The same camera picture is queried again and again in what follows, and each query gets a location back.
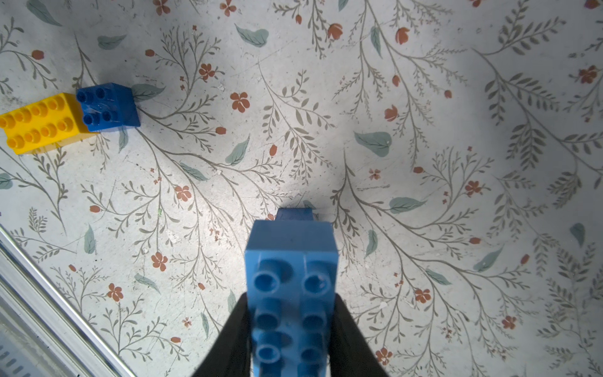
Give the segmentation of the dark blue square lego brick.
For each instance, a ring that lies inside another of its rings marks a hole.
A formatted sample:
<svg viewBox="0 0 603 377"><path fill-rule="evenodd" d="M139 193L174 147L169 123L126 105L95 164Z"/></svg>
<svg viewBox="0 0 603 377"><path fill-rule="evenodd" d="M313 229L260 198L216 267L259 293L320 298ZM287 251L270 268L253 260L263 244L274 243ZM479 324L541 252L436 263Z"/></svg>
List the dark blue square lego brick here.
<svg viewBox="0 0 603 377"><path fill-rule="evenodd" d="M116 83L80 88L76 99L83 111L89 132L98 133L119 127L140 127L133 91Z"/></svg>

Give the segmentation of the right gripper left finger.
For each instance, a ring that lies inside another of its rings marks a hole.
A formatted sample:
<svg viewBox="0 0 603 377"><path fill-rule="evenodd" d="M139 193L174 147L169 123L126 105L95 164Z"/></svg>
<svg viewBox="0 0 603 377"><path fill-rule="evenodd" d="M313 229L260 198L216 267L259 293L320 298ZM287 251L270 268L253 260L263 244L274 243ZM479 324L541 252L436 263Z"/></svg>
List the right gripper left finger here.
<svg viewBox="0 0 603 377"><path fill-rule="evenodd" d="M251 375L251 322L247 303L247 294L243 293L193 377Z"/></svg>

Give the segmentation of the light blue long lego brick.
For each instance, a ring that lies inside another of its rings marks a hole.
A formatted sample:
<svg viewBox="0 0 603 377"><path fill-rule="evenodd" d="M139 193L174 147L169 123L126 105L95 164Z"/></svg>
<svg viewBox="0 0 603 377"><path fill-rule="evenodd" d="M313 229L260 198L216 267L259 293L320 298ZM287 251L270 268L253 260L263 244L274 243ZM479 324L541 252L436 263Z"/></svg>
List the light blue long lego brick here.
<svg viewBox="0 0 603 377"><path fill-rule="evenodd" d="M338 262L327 222L254 223L245 264L255 375L325 374Z"/></svg>

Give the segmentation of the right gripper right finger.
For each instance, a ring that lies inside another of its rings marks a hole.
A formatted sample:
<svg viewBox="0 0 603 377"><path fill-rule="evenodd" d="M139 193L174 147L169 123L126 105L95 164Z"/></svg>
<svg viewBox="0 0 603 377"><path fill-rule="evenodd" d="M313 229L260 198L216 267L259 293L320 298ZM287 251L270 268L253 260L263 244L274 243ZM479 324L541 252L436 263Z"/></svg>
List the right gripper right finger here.
<svg viewBox="0 0 603 377"><path fill-rule="evenodd" d="M328 353L332 377L388 376L339 294L334 300Z"/></svg>

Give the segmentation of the long yellow lego brick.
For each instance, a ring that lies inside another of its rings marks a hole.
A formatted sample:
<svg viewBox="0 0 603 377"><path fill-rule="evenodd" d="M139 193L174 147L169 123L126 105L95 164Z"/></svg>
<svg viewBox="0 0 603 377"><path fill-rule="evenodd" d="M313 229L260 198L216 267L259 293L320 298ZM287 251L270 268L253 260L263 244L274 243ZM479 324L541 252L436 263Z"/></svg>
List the long yellow lego brick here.
<svg viewBox="0 0 603 377"><path fill-rule="evenodd" d="M1 115L7 145L17 155L38 154L94 136L74 94L57 94Z"/></svg>

